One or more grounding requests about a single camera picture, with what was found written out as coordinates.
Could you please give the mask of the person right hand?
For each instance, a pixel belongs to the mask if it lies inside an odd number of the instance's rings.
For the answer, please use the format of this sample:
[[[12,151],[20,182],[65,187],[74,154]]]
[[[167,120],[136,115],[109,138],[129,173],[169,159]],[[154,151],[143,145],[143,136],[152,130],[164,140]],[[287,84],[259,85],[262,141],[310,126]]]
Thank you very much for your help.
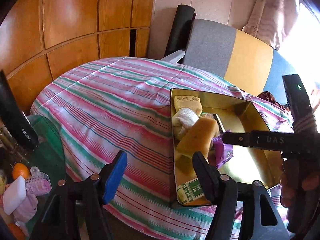
[[[308,172],[303,181],[299,180],[299,169],[296,167],[294,160],[283,162],[282,174],[280,176],[280,203],[283,207],[290,207],[296,197],[298,187],[304,191],[312,191],[319,187],[319,170]]]

